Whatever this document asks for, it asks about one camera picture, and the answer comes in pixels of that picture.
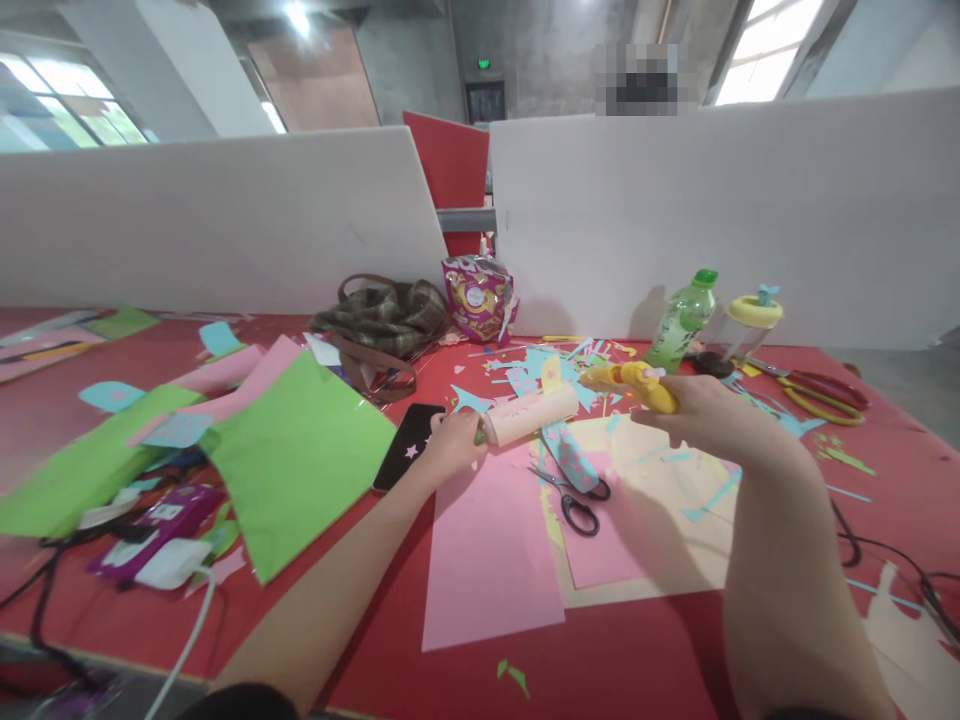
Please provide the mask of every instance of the red table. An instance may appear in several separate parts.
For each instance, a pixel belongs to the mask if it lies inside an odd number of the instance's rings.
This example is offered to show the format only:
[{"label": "red table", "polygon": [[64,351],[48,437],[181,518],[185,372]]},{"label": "red table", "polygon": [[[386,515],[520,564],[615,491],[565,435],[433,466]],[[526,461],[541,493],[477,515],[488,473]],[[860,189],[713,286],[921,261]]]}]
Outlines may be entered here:
[{"label": "red table", "polygon": [[[0,336],[55,316],[56,310],[0,310]],[[243,342],[298,337],[305,317],[258,317],[234,324]],[[22,476],[104,415],[77,399],[96,382],[119,380],[148,389],[198,364],[200,323],[165,321],[57,366],[0,386],[0,472]],[[398,422],[410,402],[450,405],[450,383],[484,397],[508,394],[491,385],[476,345],[443,348],[418,363],[415,397],[387,408]],[[861,427],[830,426],[844,450],[877,471],[864,475],[839,462],[821,462],[827,482],[871,498],[833,494],[858,534],[910,554],[928,571],[960,570],[960,454],[887,403],[825,353],[810,348],[765,348],[760,356],[785,368],[843,377],[873,401]],[[454,367],[466,369],[454,374]],[[748,389],[781,397],[767,377],[744,378]],[[599,416],[602,408],[593,415]],[[581,413],[581,419],[587,417]],[[812,446],[810,436],[805,439]],[[283,593],[376,502],[366,495],[266,588],[244,570],[216,592],[210,617],[184,675],[217,675],[240,642]],[[423,633],[433,501],[401,547],[321,704],[378,717],[735,717],[723,660],[717,592],[568,610],[560,625],[424,654]],[[113,584],[84,567],[111,541],[67,553],[45,619],[48,642],[78,654],[166,673],[193,626],[202,593],[135,589]],[[851,579],[876,587],[882,561],[869,547]],[[0,594],[17,587],[44,554],[36,542],[0,537]],[[905,564],[899,566],[906,572]],[[870,594],[852,590],[861,613]],[[39,594],[34,587],[0,612],[0,633],[25,642]],[[915,585],[898,581],[894,594],[918,601]],[[945,592],[960,613],[960,594]],[[303,621],[310,622],[309,617]],[[497,682],[504,658],[527,676],[531,700],[512,683]]]}]

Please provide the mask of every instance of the white foam board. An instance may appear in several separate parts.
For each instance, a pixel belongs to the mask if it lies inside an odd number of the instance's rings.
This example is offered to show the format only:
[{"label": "white foam board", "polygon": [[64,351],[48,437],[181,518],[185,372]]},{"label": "white foam board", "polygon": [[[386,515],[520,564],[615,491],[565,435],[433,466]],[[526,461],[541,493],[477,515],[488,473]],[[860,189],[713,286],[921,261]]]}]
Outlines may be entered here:
[{"label": "white foam board", "polygon": [[960,88],[491,125],[518,334],[650,339],[698,268],[779,285],[768,342],[913,349],[960,324]]},{"label": "white foam board", "polygon": [[4,155],[0,218],[2,305],[312,313],[446,257],[403,126]]}]

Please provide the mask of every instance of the yellow glue gun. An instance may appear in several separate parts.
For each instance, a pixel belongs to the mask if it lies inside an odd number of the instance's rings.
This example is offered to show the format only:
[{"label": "yellow glue gun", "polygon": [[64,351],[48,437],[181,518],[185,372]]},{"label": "yellow glue gun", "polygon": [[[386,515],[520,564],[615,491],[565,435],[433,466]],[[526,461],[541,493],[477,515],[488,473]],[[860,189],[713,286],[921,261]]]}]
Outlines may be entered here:
[{"label": "yellow glue gun", "polygon": [[680,403],[660,384],[663,374],[662,370],[638,360],[590,368],[580,375],[580,384],[594,392],[633,395],[654,412],[673,415],[680,409]]}]

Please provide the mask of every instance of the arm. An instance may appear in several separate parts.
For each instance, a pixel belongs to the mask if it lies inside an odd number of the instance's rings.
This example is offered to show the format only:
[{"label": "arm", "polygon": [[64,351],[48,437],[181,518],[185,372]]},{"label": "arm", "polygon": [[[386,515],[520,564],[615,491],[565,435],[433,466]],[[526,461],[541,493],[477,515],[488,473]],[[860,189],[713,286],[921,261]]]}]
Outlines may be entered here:
[{"label": "arm", "polygon": [[852,720],[895,717],[843,577],[816,461],[772,417],[711,377],[666,377],[676,415],[633,419],[738,463],[724,644],[744,720],[804,707]]},{"label": "arm", "polygon": [[431,420],[427,448],[397,485],[254,628],[211,691],[270,685],[306,717],[360,623],[420,509],[447,478],[486,453],[473,412]]}]

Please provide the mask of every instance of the purple pouch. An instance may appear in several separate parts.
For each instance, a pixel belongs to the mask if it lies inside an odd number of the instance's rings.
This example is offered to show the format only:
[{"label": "purple pouch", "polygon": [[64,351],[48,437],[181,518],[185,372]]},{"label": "purple pouch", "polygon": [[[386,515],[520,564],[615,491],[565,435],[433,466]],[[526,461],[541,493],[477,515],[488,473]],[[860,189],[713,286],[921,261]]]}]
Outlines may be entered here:
[{"label": "purple pouch", "polygon": [[154,533],[142,543],[119,541],[90,563],[87,572],[114,580],[132,580],[168,540],[193,535],[224,497],[209,485],[171,488],[136,523],[154,526]]},{"label": "purple pouch", "polygon": [[463,255],[443,261],[443,277],[453,319],[472,340],[504,345],[513,335],[520,299],[513,276],[487,255]]}]

